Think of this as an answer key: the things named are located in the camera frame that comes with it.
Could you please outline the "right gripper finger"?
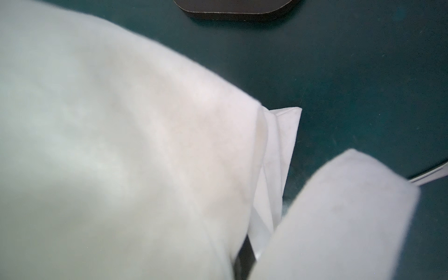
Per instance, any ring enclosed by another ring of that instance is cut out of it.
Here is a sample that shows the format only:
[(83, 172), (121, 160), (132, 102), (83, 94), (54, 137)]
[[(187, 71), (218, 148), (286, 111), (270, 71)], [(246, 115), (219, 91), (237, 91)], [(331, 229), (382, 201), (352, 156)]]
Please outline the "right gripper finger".
[(247, 280), (255, 262), (256, 258), (251, 242), (249, 237), (246, 236), (234, 262), (233, 270), (235, 280)]

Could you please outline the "white cloth tote pouch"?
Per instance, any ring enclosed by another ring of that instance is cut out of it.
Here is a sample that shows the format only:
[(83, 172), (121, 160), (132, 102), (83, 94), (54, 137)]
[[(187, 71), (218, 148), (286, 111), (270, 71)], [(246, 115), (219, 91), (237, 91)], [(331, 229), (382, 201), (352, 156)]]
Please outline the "white cloth tote pouch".
[(281, 111), (99, 17), (1, 2), (1, 278), (231, 280)]

